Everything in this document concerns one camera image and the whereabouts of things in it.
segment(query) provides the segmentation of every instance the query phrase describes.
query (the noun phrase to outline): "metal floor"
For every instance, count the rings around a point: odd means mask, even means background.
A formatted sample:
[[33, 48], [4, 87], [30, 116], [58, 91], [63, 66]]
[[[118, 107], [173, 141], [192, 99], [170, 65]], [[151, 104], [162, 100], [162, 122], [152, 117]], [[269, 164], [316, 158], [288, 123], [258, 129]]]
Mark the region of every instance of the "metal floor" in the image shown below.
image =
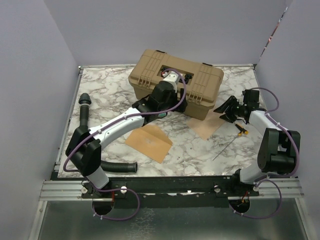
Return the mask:
[[[248, 214], [265, 216], [276, 199], [252, 199]], [[113, 217], [130, 214], [117, 209]], [[142, 208], [128, 221], [93, 217], [91, 201], [50, 201], [40, 240], [306, 240], [294, 198], [283, 200], [275, 217], [247, 219], [229, 208]]]

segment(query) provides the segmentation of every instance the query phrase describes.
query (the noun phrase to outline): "toolbox lid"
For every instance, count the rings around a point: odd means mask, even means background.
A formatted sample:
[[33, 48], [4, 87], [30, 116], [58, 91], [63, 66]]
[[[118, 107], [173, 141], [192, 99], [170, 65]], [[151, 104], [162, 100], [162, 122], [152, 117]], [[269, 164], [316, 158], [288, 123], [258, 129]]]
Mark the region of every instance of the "toolbox lid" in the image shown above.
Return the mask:
[[[224, 72], [207, 63], [197, 63], [171, 56], [166, 52], [147, 49], [132, 70], [128, 79], [133, 87], [150, 92], [163, 77], [164, 69], [176, 69], [185, 78], [186, 100], [204, 107], [214, 106]], [[177, 85], [178, 91], [183, 88], [182, 82]]]

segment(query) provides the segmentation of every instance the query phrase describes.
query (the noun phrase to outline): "flexible hose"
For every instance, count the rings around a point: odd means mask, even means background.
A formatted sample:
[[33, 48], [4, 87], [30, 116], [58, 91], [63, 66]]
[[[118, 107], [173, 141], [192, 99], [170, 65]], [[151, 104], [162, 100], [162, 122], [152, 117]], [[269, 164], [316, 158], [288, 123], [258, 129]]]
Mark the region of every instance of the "flexible hose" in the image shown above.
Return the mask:
[[155, 114], [164, 114], [164, 113], [167, 113], [167, 112], [170, 112], [170, 111], [173, 111], [175, 110], [177, 107], [179, 107], [182, 102], [184, 101], [185, 97], [186, 97], [186, 94], [187, 94], [187, 85], [186, 85], [186, 82], [185, 82], [185, 78], [180, 74], [180, 72], [178, 72], [176, 69], [172, 69], [172, 68], [168, 68], [166, 70], [164, 70], [164, 72], [168, 72], [168, 71], [172, 71], [172, 72], [175, 72], [179, 78], [182, 80], [182, 83], [183, 83], [183, 88], [185, 89], [185, 91], [183, 92], [183, 95], [182, 97], [180, 98], [180, 101], [173, 107], [167, 109], [167, 110], [163, 110], [163, 111], [155, 111], [155, 112], [139, 112], [139, 113], [133, 113], [133, 114], [129, 114], [127, 115], [126, 117], [121, 117], [121, 118], [118, 118], [116, 120], [114, 120], [113, 122], [105, 125], [104, 127], [102, 127], [101, 129], [91, 133], [89, 136], [87, 136], [85, 139], [83, 139], [69, 154], [69, 156], [66, 158], [64, 164], [63, 164], [63, 171], [67, 172], [67, 173], [74, 173], [74, 172], [79, 172], [79, 170], [77, 169], [67, 169], [67, 165], [68, 165], [68, 162], [69, 160], [71, 159], [71, 157], [78, 151], [78, 149], [83, 145], [85, 144], [89, 139], [91, 139], [92, 137], [94, 137], [95, 135], [97, 135], [98, 133], [100, 133], [101, 131], [104, 131], [105, 129], [107, 128], [110, 128], [111, 126], [127, 119], [127, 118], [131, 118], [131, 117], [135, 117], [135, 116], [147, 116], [147, 115], [155, 115]]
[[101, 160], [101, 167], [106, 172], [112, 173], [137, 173], [138, 163], [126, 163], [126, 162], [110, 162]]

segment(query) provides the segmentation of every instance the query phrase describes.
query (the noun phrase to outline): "gray wall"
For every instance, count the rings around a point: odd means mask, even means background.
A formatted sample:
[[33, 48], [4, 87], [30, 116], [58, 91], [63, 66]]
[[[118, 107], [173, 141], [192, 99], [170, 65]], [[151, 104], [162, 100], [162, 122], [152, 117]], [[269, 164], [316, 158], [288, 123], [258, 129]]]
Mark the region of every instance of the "gray wall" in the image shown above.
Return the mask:
[[27, 239], [77, 64], [42, 0], [0, 1], [0, 238]]
[[136, 63], [147, 48], [198, 62], [255, 64], [286, 8], [286, 0], [44, 2], [80, 65]]
[[[320, 1], [294, 0], [257, 65], [262, 87], [274, 91], [278, 121], [301, 134], [298, 176], [320, 236]], [[275, 100], [265, 93], [268, 108]]]

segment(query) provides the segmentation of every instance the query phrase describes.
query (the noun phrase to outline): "tan toolbox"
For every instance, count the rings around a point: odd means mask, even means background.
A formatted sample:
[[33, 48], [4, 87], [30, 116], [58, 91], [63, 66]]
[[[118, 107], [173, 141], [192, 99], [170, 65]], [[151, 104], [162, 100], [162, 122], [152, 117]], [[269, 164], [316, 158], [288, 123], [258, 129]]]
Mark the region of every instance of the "tan toolbox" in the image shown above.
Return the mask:
[[[168, 68], [178, 70], [187, 83], [188, 105], [184, 114], [204, 120], [216, 104], [224, 72], [207, 63], [188, 61], [163, 51], [147, 49], [128, 77], [136, 98], [141, 99], [150, 94], [163, 79], [161, 72]], [[182, 82], [179, 82], [178, 91], [182, 87]]]

